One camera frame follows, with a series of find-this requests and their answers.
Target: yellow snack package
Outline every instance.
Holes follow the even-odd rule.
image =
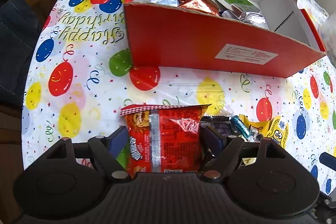
[[[260,142],[262,137],[266,137],[267,131],[269,129],[269,121],[265,122],[250,122],[248,118],[239,114],[239,118],[243,121],[243,124],[248,128],[253,137],[254,142]]]
[[[285,148],[288,137],[288,123],[286,119],[282,116],[275,117],[266,137],[273,139],[282,148]]]

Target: red wrapped snack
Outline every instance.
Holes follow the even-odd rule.
[[[197,10],[203,13],[209,13],[219,16],[218,6],[212,0],[179,0],[180,8]]]
[[[131,105],[121,109],[130,135],[128,172],[197,171],[199,122],[209,105]]]

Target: red cardboard box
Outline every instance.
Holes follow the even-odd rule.
[[[146,0],[126,0],[134,64],[289,77],[326,55],[297,0],[249,1],[260,7],[269,30]]]

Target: balloon print tablecloth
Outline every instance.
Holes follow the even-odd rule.
[[[286,150],[330,193],[335,172],[319,162],[336,153],[335,69],[325,57],[288,79],[132,66],[124,0],[58,0],[37,42],[22,112],[25,168],[63,136],[85,142],[124,124],[131,104],[230,106],[250,121],[282,115]]]

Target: table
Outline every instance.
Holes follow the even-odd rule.
[[[288,79],[132,66],[123,1],[58,0],[55,4],[26,82],[25,168],[63,136],[86,142],[96,135],[110,135],[124,124],[119,110],[128,104],[211,103],[207,115],[219,115],[229,106],[250,121],[283,115],[289,125],[285,149],[317,177],[322,191],[335,188],[336,173],[319,162],[322,152],[336,154],[336,70],[327,57]]]

